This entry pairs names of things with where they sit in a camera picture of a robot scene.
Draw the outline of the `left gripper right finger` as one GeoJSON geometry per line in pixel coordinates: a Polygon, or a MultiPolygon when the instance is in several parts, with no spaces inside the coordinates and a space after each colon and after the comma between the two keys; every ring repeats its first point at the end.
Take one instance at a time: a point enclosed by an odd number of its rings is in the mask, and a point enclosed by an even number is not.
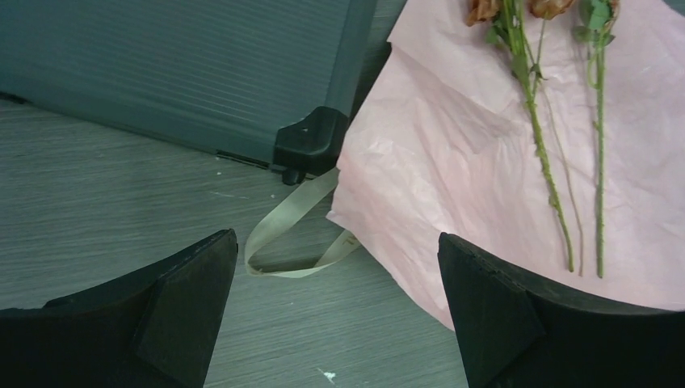
{"type": "Polygon", "coordinates": [[[585,293],[454,234],[438,262],[471,387],[683,386],[683,312],[585,293]]]}

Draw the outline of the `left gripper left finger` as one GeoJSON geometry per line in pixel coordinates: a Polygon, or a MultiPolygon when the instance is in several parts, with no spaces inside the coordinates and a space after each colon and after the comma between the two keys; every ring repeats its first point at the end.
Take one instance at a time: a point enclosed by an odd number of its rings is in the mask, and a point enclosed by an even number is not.
{"type": "Polygon", "coordinates": [[[237,263],[233,230],[113,280],[1,313],[4,387],[201,387],[237,263]]]}

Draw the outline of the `pink paper bouquet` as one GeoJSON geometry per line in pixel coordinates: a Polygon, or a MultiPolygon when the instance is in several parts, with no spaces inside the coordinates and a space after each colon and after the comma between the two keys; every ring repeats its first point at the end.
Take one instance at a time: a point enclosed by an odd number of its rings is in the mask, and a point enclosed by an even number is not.
{"type": "Polygon", "coordinates": [[[411,299],[450,326],[436,259],[457,234],[601,297],[684,307],[684,18],[623,1],[604,90],[604,275],[595,270],[595,95],[575,10],[548,23],[537,96],[575,272],[535,154],[523,93],[465,1],[408,1],[392,52],[347,131],[329,219],[349,230],[411,299]]]}

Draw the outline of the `cream printed ribbon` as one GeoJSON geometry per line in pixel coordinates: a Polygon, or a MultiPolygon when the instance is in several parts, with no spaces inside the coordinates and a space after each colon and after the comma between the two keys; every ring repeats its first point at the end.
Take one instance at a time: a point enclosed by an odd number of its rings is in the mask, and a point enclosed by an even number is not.
{"type": "Polygon", "coordinates": [[[253,228],[244,246],[244,265],[249,275],[299,279],[336,264],[361,247],[357,237],[352,232],[344,230],[312,266],[272,271],[257,269],[250,263],[256,252],[289,231],[328,194],[332,193],[338,186],[338,175],[339,170],[333,168],[315,179],[303,182],[253,228]]]}

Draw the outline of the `brown bud flower stem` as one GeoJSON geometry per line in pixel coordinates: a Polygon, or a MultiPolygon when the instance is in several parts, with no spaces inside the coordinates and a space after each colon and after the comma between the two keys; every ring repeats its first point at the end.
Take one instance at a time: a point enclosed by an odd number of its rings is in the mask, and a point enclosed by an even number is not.
{"type": "Polygon", "coordinates": [[[532,138],[536,147],[535,155],[540,161],[541,171],[548,189],[548,203],[557,215],[557,220],[564,236],[567,270],[582,276],[585,263],[584,232],[578,204],[574,195],[568,161],[554,121],[552,104],[542,87],[545,77],[541,69],[541,54],[546,23],[564,14],[573,4],[572,1],[471,0],[467,2],[468,14],[465,22],[469,27],[479,23],[487,23],[489,26],[485,33],[485,42],[506,52],[504,57],[508,60],[511,76],[516,80],[523,92],[523,105],[530,117],[532,138]],[[532,48],[527,38],[525,28],[526,14],[541,20],[536,49],[532,48]],[[574,258],[574,244],[565,220],[561,196],[553,178],[552,165],[544,141],[544,131],[538,117],[536,97],[539,93],[544,96],[549,122],[552,125],[552,132],[556,139],[557,149],[564,168],[569,200],[573,206],[578,226],[580,247],[577,259],[574,258]]]}

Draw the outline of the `pink rose flower stem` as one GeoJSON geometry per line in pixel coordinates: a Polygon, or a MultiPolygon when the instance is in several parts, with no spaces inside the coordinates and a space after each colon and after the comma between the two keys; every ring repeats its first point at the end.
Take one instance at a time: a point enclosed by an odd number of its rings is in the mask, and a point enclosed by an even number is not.
{"type": "Polygon", "coordinates": [[[573,28],[574,39],[586,46],[586,77],[595,91],[596,117],[593,128],[596,135],[595,185],[595,256],[596,275],[604,277],[604,184],[605,138],[604,101],[607,68],[607,46],[615,39],[612,28],[619,14],[620,3],[609,0],[582,0],[578,3],[580,24],[573,28]]]}

